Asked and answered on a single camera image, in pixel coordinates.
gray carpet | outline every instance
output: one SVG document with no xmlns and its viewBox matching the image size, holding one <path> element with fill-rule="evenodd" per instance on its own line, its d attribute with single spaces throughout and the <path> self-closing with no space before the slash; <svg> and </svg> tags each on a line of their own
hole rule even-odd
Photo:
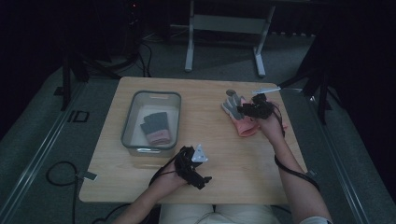
<svg viewBox="0 0 396 224">
<path fill-rule="evenodd" d="M 153 77 L 278 84 L 295 75 L 313 39 L 270 35 L 262 55 L 267 72 L 265 78 L 257 76 L 252 49 L 245 45 L 241 47 L 226 45 L 221 41 L 208 41 L 207 36 L 198 38 L 193 70 L 185 73 L 185 33 L 173 37 L 169 43 L 162 42 L 161 39 L 159 41 L 154 35 L 146 40 L 145 43 L 152 52 L 149 71 Z M 142 46 L 140 53 L 147 65 L 149 48 Z M 117 72 L 121 76 L 141 77 L 141 68 L 142 64 L 136 62 Z M 60 111 L 62 98 L 53 95 L 61 82 L 62 74 L 59 70 L 47 80 L 0 143 L 2 208 L 17 186 L 23 170 L 40 149 L 41 143 L 45 142 L 52 124 L 59 117 L 68 118 L 73 110 L 90 112 L 89 119 L 85 123 L 62 122 L 58 137 L 53 140 L 30 188 L 22 195 L 21 203 L 15 206 L 15 213 L 10 214 L 12 218 L 8 219 L 9 223 L 72 223 L 74 186 L 53 186 L 46 180 L 46 172 L 58 161 L 71 161 L 79 171 L 88 168 L 118 81 L 92 71 L 88 83 L 73 83 L 74 90 L 80 94 L 74 96 L 73 104 L 64 112 Z M 386 192 L 347 112 L 329 97 L 332 110 L 326 112 L 328 124 L 323 127 L 318 122 L 315 103 L 295 90 L 303 87 L 304 82 L 302 80 L 289 89 L 282 90 L 281 94 L 306 165 L 316 174 L 314 178 L 320 184 L 334 223 L 396 223 L 395 204 Z M 53 170 L 51 176 L 62 183 L 74 179 L 73 170 L 66 165 Z M 351 190 L 356 194 L 352 199 L 348 196 Z M 120 204 L 83 203 L 77 199 L 76 222 L 92 223 L 98 217 L 105 217 L 118 205 Z M 361 207 L 363 212 L 356 212 L 357 207 Z M 290 214 L 277 208 L 274 211 L 281 223 L 291 223 Z"/>
</svg>

